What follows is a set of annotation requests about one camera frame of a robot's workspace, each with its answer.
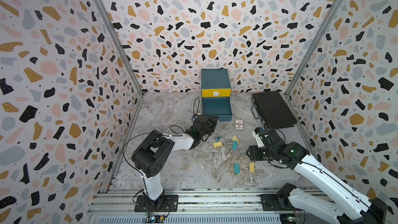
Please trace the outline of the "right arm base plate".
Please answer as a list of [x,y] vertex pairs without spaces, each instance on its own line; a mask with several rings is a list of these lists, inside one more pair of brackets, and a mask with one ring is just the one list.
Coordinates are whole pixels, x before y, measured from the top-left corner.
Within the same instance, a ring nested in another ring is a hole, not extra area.
[[287,197],[277,194],[260,195],[263,211],[300,211],[291,205]]

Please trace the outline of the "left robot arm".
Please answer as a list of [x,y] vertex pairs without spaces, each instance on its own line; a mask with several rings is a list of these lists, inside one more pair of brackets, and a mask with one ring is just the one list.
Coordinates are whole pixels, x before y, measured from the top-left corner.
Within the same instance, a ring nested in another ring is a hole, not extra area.
[[132,162],[143,177],[144,196],[157,202],[164,196],[160,172],[171,152],[191,150],[205,142],[216,128],[218,117],[198,115],[183,134],[166,135],[158,130],[151,131],[132,154]]

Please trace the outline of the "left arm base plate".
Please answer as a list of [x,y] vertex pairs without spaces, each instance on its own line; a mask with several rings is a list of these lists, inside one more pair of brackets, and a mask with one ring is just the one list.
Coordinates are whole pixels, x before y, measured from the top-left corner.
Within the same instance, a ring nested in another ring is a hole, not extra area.
[[134,211],[137,213],[146,212],[177,212],[178,195],[160,195],[156,200],[151,200],[145,194],[136,200]]

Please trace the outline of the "yellow top drawer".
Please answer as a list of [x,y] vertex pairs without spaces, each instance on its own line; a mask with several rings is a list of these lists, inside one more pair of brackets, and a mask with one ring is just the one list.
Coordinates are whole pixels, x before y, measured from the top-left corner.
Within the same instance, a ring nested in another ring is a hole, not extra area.
[[230,97],[231,88],[227,89],[203,89],[202,97]]

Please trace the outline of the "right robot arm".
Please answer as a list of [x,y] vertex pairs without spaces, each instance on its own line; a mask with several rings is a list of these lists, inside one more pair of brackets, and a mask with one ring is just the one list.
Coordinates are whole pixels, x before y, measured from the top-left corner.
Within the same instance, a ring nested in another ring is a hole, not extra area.
[[286,143],[272,128],[255,128],[256,145],[246,155],[253,161],[278,163],[279,169],[290,169],[304,176],[325,193],[326,201],[286,183],[277,194],[282,209],[290,207],[309,212],[330,224],[384,224],[387,204],[380,198],[370,199],[344,183],[325,168],[305,147],[297,142]]

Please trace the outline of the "teal drawer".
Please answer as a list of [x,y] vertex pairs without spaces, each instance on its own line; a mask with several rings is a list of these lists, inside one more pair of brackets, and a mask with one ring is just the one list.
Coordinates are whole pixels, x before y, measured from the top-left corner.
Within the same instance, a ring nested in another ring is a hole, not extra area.
[[202,113],[207,116],[218,117],[220,122],[232,121],[230,97],[203,97]]

